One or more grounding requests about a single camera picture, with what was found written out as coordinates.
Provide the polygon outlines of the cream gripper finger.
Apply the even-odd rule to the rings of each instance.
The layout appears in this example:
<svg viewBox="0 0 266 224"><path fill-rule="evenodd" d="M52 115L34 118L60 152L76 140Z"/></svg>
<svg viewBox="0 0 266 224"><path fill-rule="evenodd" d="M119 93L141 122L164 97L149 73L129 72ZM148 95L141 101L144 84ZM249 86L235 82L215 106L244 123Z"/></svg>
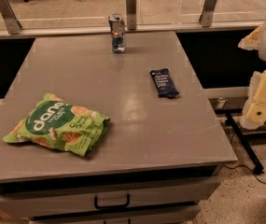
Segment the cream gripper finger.
<svg viewBox="0 0 266 224"><path fill-rule="evenodd" d="M255 130L266 122L266 70L253 73L247 95L240 124L245 129Z"/></svg>
<svg viewBox="0 0 266 224"><path fill-rule="evenodd" d="M259 49L259 34L262 26L254 29L249 35L242 38L238 43L240 49L245 50L258 50Z"/></svg>

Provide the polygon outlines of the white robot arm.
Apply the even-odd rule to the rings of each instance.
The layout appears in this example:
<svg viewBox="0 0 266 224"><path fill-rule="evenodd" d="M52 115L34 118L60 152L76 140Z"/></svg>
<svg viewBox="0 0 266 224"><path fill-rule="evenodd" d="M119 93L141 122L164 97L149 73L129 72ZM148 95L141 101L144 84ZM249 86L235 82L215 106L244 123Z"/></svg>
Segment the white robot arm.
<svg viewBox="0 0 266 224"><path fill-rule="evenodd" d="M256 50L259 58L266 62L266 21L242 38L238 47ZM245 129L255 130L266 122L266 69L263 72L253 73L247 95L240 124Z"/></svg>

